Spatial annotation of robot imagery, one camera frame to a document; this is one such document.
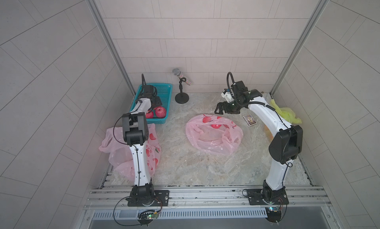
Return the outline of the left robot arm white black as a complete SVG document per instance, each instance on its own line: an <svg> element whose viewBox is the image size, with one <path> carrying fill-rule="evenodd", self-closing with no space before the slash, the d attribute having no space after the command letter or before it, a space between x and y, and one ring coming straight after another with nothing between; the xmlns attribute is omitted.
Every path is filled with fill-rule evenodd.
<svg viewBox="0 0 380 229"><path fill-rule="evenodd" d="M128 200L136 206L152 206L154 203L161 205L162 201L156 196L147 165L149 129L146 114L161 106L162 102L156 87L147 84L143 74L141 79L141 89L135 107L119 118L122 123L123 140L117 142L128 146L132 154L134 185Z"/></svg>

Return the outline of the pink plastic bag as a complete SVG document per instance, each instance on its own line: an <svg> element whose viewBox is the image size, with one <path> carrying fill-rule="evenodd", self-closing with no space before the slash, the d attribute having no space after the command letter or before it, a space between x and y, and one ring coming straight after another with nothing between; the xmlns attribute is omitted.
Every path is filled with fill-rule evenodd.
<svg viewBox="0 0 380 229"><path fill-rule="evenodd" d="M211 125L221 125L214 129ZM232 120L216 115L198 115L186 123L186 136L198 150L210 154L231 155L238 150L243 131Z"/></svg>
<svg viewBox="0 0 380 229"><path fill-rule="evenodd" d="M155 124L149 124L148 130L149 139L145 151L147 155L148 171L149 174L153 176L160 161L162 148L157 139ZM135 179L135 171L132 153L129 146L121 144L121 141L122 128L109 128L106 131L105 139L102 141L99 150L109 154L108 161L118 174L133 182Z"/></svg>

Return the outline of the yellow-green plastic bag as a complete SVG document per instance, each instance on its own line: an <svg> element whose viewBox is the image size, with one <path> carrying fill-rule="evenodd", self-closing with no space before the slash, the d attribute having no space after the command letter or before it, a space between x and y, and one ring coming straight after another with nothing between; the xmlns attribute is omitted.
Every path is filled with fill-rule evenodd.
<svg viewBox="0 0 380 229"><path fill-rule="evenodd" d="M270 126L276 126L278 131L288 130L292 126L302 124L301 118L297 117L292 109L279 107L274 99L271 99L266 104L265 109L274 116L274 119L270 122Z"/></svg>

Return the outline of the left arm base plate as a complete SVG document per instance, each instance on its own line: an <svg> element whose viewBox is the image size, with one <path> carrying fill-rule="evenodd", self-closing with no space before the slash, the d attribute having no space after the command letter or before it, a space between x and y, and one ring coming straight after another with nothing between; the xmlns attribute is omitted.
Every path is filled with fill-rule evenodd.
<svg viewBox="0 0 380 229"><path fill-rule="evenodd" d="M155 190L148 196L133 196L132 194L126 199L129 207L155 207L168 206L170 196L169 190Z"/></svg>

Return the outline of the pink plastic bag back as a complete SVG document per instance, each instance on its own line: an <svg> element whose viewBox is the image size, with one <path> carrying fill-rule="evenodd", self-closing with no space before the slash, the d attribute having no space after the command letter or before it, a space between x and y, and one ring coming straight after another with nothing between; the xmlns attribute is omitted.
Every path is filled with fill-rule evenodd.
<svg viewBox="0 0 380 229"><path fill-rule="evenodd" d="M211 125L221 125L214 129ZM231 155L238 150L243 131L232 120L216 115L198 115L186 123L186 136L198 150L210 154Z"/></svg>

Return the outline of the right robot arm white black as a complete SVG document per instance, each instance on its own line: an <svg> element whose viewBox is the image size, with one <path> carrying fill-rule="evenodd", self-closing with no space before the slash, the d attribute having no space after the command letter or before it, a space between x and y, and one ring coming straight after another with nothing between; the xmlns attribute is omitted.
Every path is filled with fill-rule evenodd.
<svg viewBox="0 0 380 229"><path fill-rule="evenodd" d="M269 145L272 163L263 188L248 189L243 196L249 199L250 205L287 205L289 201L284 180L302 151L303 129L282 118L258 90L248 90L242 81L235 81L231 72L227 74L227 85L222 93L225 101L217 104L214 113L240 114L242 108L249 109L265 124L273 137Z"/></svg>

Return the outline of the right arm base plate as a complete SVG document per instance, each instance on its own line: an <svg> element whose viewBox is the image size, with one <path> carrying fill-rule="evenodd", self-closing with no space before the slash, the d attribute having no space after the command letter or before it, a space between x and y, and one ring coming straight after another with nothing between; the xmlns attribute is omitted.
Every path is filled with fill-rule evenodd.
<svg viewBox="0 0 380 229"><path fill-rule="evenodd" d="M250 205L288 205L289 200L284 188L272 190L271 188L263 189L245 189L243 195L248 198Z"/></svg>

